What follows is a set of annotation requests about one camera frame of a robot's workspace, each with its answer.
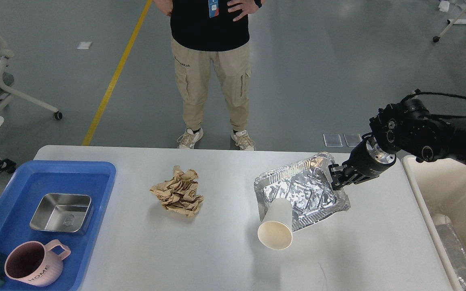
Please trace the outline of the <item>person's left hand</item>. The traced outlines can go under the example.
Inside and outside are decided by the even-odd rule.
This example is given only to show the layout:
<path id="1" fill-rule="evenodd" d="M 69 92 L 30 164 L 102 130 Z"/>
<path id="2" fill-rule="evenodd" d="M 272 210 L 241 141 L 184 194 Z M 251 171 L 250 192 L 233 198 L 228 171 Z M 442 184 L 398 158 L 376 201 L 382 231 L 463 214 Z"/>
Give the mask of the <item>person's left hand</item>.
<path id="1" fill-rule="evenodd" d="M 246 15 L 256 13 L 263 5 L 265 0 L 229 0 L 227 2 L 228 12 L 234 13 L 240 11 L 240 14 L 233 18 L 233 21 L 239 21 Z"/>

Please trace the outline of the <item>person's right hand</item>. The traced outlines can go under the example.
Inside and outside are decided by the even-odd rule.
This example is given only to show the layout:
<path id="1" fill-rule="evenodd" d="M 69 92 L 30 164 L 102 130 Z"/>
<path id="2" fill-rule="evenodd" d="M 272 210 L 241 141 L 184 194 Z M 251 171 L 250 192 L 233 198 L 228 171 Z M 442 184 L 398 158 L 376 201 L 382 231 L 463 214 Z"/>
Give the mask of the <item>person's right hand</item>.
<path id="1" fill-rule="evenodd" d="M 157 8 L 166 16 L 171 17 L 173 12 L 173 1 L 172 0 L 154 0 L 153 1 Z"/>

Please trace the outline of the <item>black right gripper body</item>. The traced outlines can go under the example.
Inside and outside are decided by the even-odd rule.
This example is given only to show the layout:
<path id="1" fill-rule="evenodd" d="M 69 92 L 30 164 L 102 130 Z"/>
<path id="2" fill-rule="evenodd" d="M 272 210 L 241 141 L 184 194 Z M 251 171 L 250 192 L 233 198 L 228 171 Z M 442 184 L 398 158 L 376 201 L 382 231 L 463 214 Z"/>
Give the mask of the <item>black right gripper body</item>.
<path id="1" fill-rule="evenodd" d="M 364 182 L 378 177 L 396 162 L 396 154 L 385 152 L 376 138 L 366 137 L 344 162 L 345 182 Z"/>

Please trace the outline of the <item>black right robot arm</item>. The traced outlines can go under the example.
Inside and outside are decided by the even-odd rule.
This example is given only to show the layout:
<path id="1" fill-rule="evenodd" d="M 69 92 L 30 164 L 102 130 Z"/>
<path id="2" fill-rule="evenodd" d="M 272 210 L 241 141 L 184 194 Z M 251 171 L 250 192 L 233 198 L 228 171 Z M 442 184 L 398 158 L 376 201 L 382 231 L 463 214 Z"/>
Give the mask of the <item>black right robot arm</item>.
<path id="1" fill-rule="evenodd" d="M 349 159 L 329 166 L 333 190 L 378 177 L 395 164 L 401 150 L 418 162 L 451 158 L 466 165 L 466 116 L 431 114 L 417 98 L 422 94 L 415 90 L 370 118 L 371 131 Z"/>

